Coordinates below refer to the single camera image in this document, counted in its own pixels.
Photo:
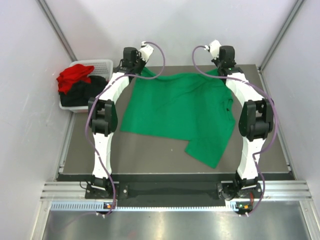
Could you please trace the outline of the green t shirt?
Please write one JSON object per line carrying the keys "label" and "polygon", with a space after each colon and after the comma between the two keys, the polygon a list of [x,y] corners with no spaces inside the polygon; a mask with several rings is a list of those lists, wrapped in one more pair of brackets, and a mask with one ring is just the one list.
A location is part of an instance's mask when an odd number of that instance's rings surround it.
{"label": "green t shirt", "polygon": [[234,99],[225,84],[200,73],[137,78],[121,131],[188,141],[185,152],[211,168],[219,164],[235,128]]}

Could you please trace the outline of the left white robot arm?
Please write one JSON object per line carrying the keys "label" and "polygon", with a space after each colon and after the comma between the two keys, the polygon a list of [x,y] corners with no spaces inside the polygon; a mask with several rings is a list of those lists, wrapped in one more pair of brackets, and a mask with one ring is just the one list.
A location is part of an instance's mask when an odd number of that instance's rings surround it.
{"label": "left white robot arm", "polygon": [[110,175],[111,168],[111,145],[114,132],[118,126],[116,102],[123,90],[133,79],[132,75],[139,75],[153,53],[149,45],[139,50],[134,47],[123,49],[123,58],[109,78],[106,91],[94,104],[92,97],[88,101],[88,116],[93,140],[94,140],[94,168],[92,177],[86,187],[86,199],[112,199],[114,187]]}

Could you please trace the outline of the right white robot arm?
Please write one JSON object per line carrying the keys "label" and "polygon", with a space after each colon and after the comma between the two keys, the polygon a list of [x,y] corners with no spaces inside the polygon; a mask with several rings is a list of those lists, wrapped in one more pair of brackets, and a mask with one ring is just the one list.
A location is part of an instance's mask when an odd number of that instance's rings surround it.
{"label": "right white robot arm", "polygon": [[210,45],[211,60],[218,70],[218,75],[239,101],[242,110],[238,122],[242,136],[242,153],[236,170],[232,188],[226,187],[232,197],[245,198],[258,185],[260,151],[274,126],[274,113],[268,99],[259,94],[241,68],[236,66],[235,49],[222,46],[219,41]]}

